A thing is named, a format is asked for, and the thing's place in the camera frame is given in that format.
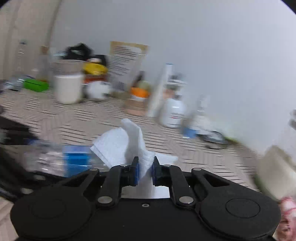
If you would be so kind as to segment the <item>gloved right hand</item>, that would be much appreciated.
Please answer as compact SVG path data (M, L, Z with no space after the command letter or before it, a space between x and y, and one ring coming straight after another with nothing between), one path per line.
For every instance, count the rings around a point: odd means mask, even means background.
M284 197L279 203L281 220L276 229L276 240L295 240L295 200Z

